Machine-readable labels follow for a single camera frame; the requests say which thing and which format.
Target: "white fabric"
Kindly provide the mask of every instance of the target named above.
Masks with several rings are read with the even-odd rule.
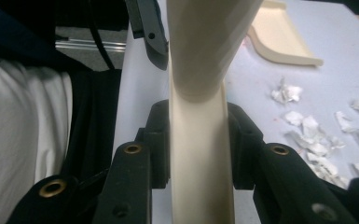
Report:
[[[71,117],[68,74],[0,60],[0,223],[35,182],[60,171]]]

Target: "black cable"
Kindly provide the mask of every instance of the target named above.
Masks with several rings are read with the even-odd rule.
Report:
[[[106,65],[109,67],[110,70],[115,70],[115,66],[112,64],[112,61],[109,58],[109,55],[104,48],[103,41],[101,39],[100,34],[98,33],[97,24],[95,22],[94,13],[92,12],[91,0],[84,0],[83,1],[83,10],[86,14],[87,24],[89,25],[92,38],[94,39],[95,44],[97,45],[98,50],[103,56]]]

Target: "brass insert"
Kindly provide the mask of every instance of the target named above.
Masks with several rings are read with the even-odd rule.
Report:
[[[139,145],[131,145],[131,146],[128,146],[124,149],[124,152],[125,153],[128,153],[128,154],[136,154],[138,152],[140,152],[142,150],[142,147],[139,146]]]
[[[272,147],[271,151],[273,151],[274,153],[276,153],[278,155],[282,155],[282,156],[289,154],[289,149],[284,148],[284,147]]]
[[[62,179],[55,179],[48,182],[39,190],[39,196],[43,198],[51,198],[60,194],[66,188],[66,182]]]

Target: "clamp jaw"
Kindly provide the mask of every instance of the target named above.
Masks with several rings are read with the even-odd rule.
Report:
[[[341,189],[319,179],[290,147],[265,144],[237,105],[228,104],[233,185],[254,190],[261,223],[359,223],[359,178]],[[151,223],[151,189],[170,178],[168,101],[123,144],[111,168],[78,183],[51,176],[22,198],[8,223]]]
[[[164,35],[156,0],[125,0],[133,38],[144,38],[147,57],[161,70],[167,69],[168,41]]]

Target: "cream-colored wooden piece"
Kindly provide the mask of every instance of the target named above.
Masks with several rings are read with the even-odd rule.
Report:
[[[174,224],[232,224],[223,78],[261,0],[167,0]]]
[[[188,101],[171,82],[173,223],[234,223],[225,89]]]
[[[264,1],[249,29],[256,51],[275,63],[323,65],[315,58],[286,14],[286,4]]]
[[[173,81],[189,99],[218,90],[261,0],[167,0]]]

